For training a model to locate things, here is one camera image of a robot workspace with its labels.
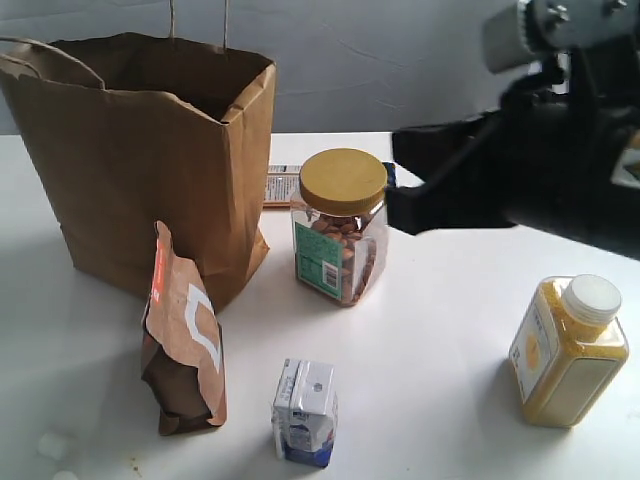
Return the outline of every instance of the green label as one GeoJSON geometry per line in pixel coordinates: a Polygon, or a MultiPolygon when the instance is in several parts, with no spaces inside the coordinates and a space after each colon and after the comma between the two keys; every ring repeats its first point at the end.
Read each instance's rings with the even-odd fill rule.
{"type": "Polygon", "coordinates": [[[327,295],[342,298],[342,249],[340,242],[327,238],[296,222],[298,278],[327,295]]]}

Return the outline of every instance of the brown paper bag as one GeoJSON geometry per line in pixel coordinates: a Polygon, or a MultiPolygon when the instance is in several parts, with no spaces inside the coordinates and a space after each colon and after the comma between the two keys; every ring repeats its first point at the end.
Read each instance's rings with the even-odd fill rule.
{"type": "Polygon", "coordinates": [[[142,379],[160,404],[161,435],[219,427],[227,420],[222,331],[196,265],[173,253],[165,224],[156,229],[142,379]]]}
{"type": "Polygon", "coordinates": [[[146,296],[162,220],[224,308],[268,250],[273,62],[133,33],[0,40],[25,43],[0,84],[76,268],[146,296]]]}

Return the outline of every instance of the table surface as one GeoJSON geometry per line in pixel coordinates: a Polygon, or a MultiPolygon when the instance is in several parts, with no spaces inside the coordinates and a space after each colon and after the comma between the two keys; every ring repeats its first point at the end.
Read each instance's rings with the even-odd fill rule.
{"type": "MultiPolygon", "coordinates": [[[[390,160],[387,134],[274,135],[272,163],[356,147],[390,160]]],[[[0,478],[81,480],[632,479],[640,472],[640,262],[534,230],[393,231],[385,275],[337,309],[293,276],[290,219],[266,212],[272,247],[221,315],[229,420],[160,438],[139,379],[143,304],[74,271],[19,137],[0,138],[0,478]],[[571,431],[523,424],[507,350],[537,283],[595,273],[625,298],[627,365],[571,431]],[[331,465],[275,459],[273,399],[287,357],[336,366],[331,465]],[[77,439],[65,465],[36,454],[77,439]]],[[[400,172],[399,180],[413,182],[400,172]]]]}

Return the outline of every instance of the white cap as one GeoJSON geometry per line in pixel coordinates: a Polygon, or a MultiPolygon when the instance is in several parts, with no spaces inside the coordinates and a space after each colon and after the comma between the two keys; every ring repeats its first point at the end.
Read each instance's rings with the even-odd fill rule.
{"type": "Polygon", "coordinates": [[[607,325],[622,305],[616,286],[596,275],[578,275],[562,294],[562,303],[577,320],[591,325],[607,325]]]}
{"type": "Polygon", "coordinates": [[[73,472],[63,470],[56,473],[52,480],[78,480],[78,477],[73,472]]]}
{"type": "Polygon", "coordinates": [[[73,440],[64,435],[47,432],[38,441],[38,453],[43,457],[59,462],[64,459],[72,448],[73,440]]]}

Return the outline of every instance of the yellow lid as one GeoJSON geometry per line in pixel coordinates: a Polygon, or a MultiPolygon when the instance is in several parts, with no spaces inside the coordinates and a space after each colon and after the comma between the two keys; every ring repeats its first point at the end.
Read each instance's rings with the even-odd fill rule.
{"type": "Polygon", "coordinates": [[[336,216],[361,215],[384,199],[387,170],[373,155],[337,148],[314,155],[300,170],[300,193],[309,206],[336,216]]]}

